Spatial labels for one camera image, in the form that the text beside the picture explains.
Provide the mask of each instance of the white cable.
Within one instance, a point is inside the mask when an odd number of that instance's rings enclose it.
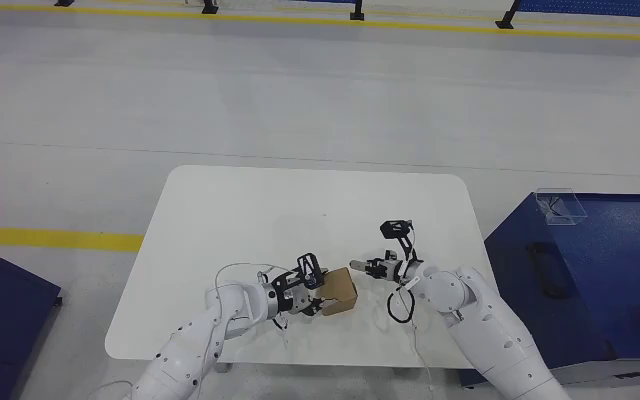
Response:
[[[409,260],[411,260],[411,253],[413,252],[413,248],[416,244],[416,230],[413,227],[411,228],[411,232],[413,234],[413,240],[409,241],[410,243],[409,252],[407,253],[406,260],[405,260],[407,263],[406,268],[409,268]],[[404,301],[404,298],[402,297],[402,294],[400,293],[400,291],[398,291],[398,295],[400,296],[400,300],[402,301],[402,305],[404,306],[404,309],[407,311],[407,314],[409,314],[409,307],[407,307],[407,303]],[[427,375],[429,375],[429,393],[431,394],[431,398],[433,399],[433,391],[431,390],[431,386],[432,386],[431,370],[429,369],[429,367],[427,367],[427,363],[424,361],[424,358],[422,357],[422,354],[420,354],[420,351],[418,351],[418,334],[416,333],[418,326],[416,325],[413,318],[411,318],[411,325],[413,325],[413,351],[420,358],[420,361],[422,362],[422,366],[427,369]]]
[[[288,271],[288,272],[293,272],[290,269],[281,267],[279,265],[273,265],[273,264],[266,264],[266,263],[246,263],[246,262],[239,262],[239,263],[232,263],[232,264],[227,264],[224,267],[220,268],[218,270],[218,272],[216,273],[216,277],[214,278],[214,285],[216,288],[216,298],[218,299],[218,318],[217,321],[214,321],[213,325],[211,326],[211,332],[209,332],[209,339],[207,340],[207,347],[205,347],[204,349],[204,355],[202,357],[202,362],[200,363],[200,384],[198,385],[198,396],[196,397],[196,400],[200,399],[200,392],[202,391],[202,382],[204,381],[204,363],[207,360],[207,356],[209,355],[209,347],[211,347],[211,340],[213,338],[213,330],[220,325],[220,323],[222,322],[222,297],[220,296],[220,287],[218,286],[218,276],[220,275],[220,273],[222,271],[224,271],[227,268],[230,267],[236,267],[238,265],[252,265],[252,266],[256,266],[256,267],[269,267],[269,269],[267,270],[267,273],[272,271],[274,268],[279,268],[281,270],[284,271]]]
[[[125,381],[125,380],[119,380],[119,381],[107,382],[107,383],[105,383],[103,385],[98,386],[97,388],[95,388],[93,390],[93,392],[89,393],[89,396],[87,396],[87,400],[89,400],[91,398],[91,396],[93,396],[98,390],[104,389],[104,388],[109,387],[111,385],[115,385],[116,383],[126,383],[127,385],[129,385],[131,398],[133,398],[133,383],[131,383],[129,381]]]
[[[402,300],[402,305],[404,306],[404,309],[407,311],[407,314],[409,314],[409,308],[407,307],[407,303],[405,303],[404,299],[402,298],[402,294],[398,292],[398,295],[400,296],[400,300]],[[431,389],[432,388],[431,370],[427,366],[427,363],[424,361],[424,357],[422,357],[422,354],[420,354],[420,351],[418,350],[418,334],[416,333],[416,331],[418,330],[418,326],[413,321],[413,318],[411,319],[411,325],[413,325],[413,351],[420,358],[420,361],[422,362],[422,366],[427,369],[427,375],[429,375],[429,393],[431,394],[431,398],[433,399],[433,390]]]

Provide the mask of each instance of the clear acrylic holder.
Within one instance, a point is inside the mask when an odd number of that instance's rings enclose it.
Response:
[[[536,201],[545,216],[547,225],[577,225],[587,218],[580,200],[571,189],[538,189]]]

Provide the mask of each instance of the blue box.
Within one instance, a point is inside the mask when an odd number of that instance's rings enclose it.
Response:
[[[640,195],[576,197],[588,215],[577,225],[548,225],[531,193],[485,240],[498,290],[549,368],[638,360]],[[460,370],[460,382],[485,380]]]

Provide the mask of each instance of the table leg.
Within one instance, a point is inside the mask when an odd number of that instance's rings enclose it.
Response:
[[[231,371],[231,368],[233,367],[232,363],[215,363],[213,364],[213,370],[216,371],[219,374],[224,374],[225,372],[229,372]]]

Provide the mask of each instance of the floor marking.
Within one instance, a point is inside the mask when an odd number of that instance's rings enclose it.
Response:
[[[350,21],[337,19],[320,18],[289,18],[289,17],[267,17],[257,15],[224,15],[224,14],[200,14],[196,12],[169,12],[169,11],[147,11],[147,10],[116,10],[101,8],[79,8],[79,7],[53,7],[53,6],[29,6],[29,5],[0,5],[0,11],[32,11],[32,12],[57,12],[71,14],[98,14],[98,15],[120,15],[133,17],[154,17],[154,18],[178,18],[178,19],[203,19],[219,21],[241,21],[241,22],[262,22],[279,24],[302,24],[302,25],[329,25],[329,26],[351,26],[359,28],[387,28],[387,29],[408,29],[424,31],[476,33],[487,35],[509,35],[509,36],[537,36],[553,38],[575,38],[575,39],[605,39],[605,40],[634,40],[640,41],[640,34],[634,33],[605,33],[605,32],[572,32],[572,31],[537,31],[531,29],[498,29],[474,26],[451,26],[420,24],[412,22],[392,22],[392,21]]]
[[[0,228],[0,246],[137,252],[143,238],[144,235],[107,232]]]

